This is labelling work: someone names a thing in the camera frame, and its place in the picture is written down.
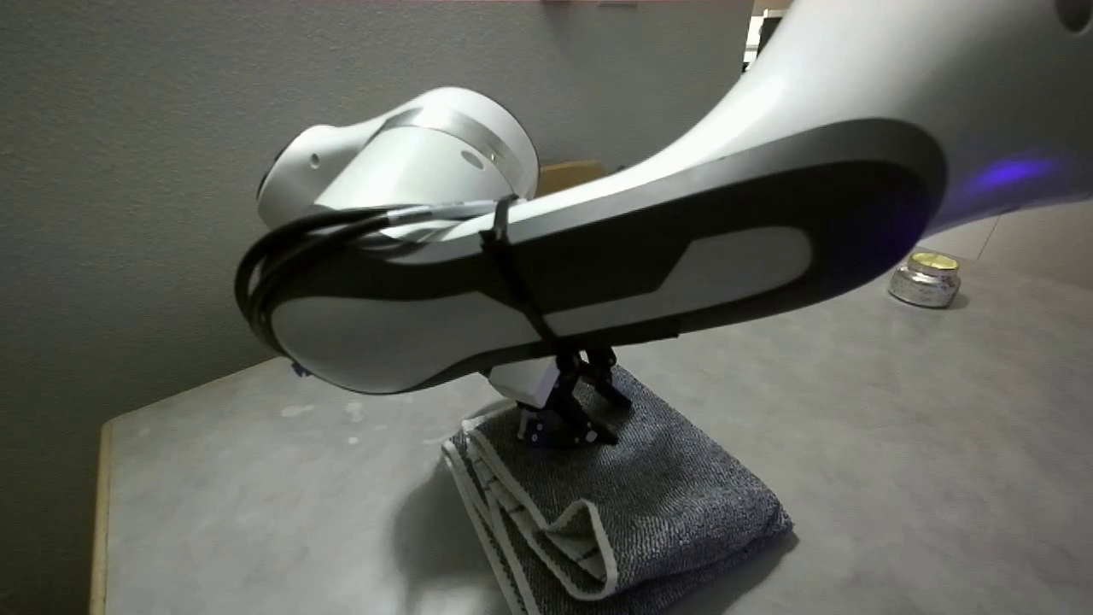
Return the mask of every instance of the gray countertop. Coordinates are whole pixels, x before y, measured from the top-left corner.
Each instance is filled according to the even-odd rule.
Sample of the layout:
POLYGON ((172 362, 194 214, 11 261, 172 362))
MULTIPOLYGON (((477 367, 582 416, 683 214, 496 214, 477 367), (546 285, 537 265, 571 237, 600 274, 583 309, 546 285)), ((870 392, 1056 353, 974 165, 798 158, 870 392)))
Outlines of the gray countertop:
MULTIPOLYGON (((798 543, 681 610, 1093 610, 1093 295, 971 270, 623 362, 763 475, 798 543)), ((502 610, 439 465, 484 379, 352 395, 264 362, 106 425, 108 615, 502 610)))

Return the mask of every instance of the folded gray towel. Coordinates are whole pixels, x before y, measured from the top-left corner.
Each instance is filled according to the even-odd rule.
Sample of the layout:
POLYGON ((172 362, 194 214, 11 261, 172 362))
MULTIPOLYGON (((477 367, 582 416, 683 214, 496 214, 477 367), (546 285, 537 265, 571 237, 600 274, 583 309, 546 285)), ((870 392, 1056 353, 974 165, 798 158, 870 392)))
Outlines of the folded gray towel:
POLYGON ((445 462, 513 610, 667 610, 789 534, 780 498, 614 370, 633 410, 579 386, 614 448, 530 448, 519 410, 460 425, 445 462))

